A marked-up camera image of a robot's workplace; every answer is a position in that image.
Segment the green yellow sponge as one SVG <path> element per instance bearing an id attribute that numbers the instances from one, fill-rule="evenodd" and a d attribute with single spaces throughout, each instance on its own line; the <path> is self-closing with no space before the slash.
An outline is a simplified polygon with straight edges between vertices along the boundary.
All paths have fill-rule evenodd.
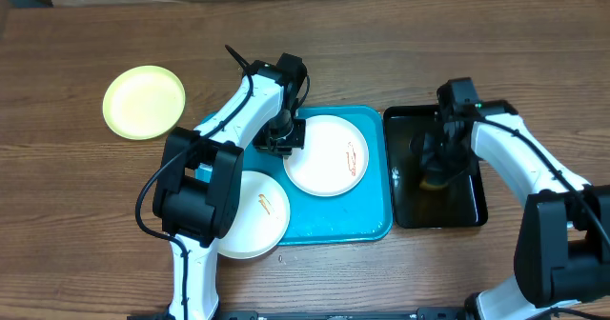
<path id="1" fill-rule="evenodd" d="M 423 173 L 419 187 L 423 190 L 442 190 L 450 179 L 451 177 L 442 171 L 427 171 Z"/>

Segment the yellow green rimmed plate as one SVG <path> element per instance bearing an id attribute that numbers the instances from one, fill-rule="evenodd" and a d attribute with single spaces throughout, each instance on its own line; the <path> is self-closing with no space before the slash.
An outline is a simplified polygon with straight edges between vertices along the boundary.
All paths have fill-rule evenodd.
<path id="1" fill-rule="evenodd" d="M 102 114 L 108 128 L 126 139 L 148 140 L 171 130 L 186 105 L 180 79 L 159 66 L 124 71 L 108 86 Z"/>

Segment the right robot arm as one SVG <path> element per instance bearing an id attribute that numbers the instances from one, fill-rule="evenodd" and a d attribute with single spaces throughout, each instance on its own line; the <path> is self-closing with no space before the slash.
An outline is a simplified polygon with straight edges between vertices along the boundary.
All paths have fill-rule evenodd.
<path id="1" fill-rule="evenodd" d="M 609 188 L 556 159 L 505 100 L 482 101 L 471 78 L 437 89 L 438 129 L 411 144 L 424 190 L 440 190 L 487 162 L 523 215 L 514 273 L 466 299 L 462 319 L 551 319 L 609 294 Z"/>

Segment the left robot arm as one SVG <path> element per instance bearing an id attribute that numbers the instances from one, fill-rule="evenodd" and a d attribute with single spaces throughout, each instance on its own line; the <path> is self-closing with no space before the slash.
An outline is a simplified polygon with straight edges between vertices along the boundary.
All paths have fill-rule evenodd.
<path id="1" fill-rule="evenodd" d="M 297 95 L 309 87 L 302 59 L 234 59 L 243 70 L 235 95 L 197 129 L 170 132 L 161 166 L 136 200 L 140 209 L 153 193 L 152 210 L 162 221 L 157 237 L 173 251 L 173 300 L 161 319 L 215 317 L 218 246 L 237 214 L 245 149 L 288 156 L 305 142 L 305 123 L 295 116 Z"/>

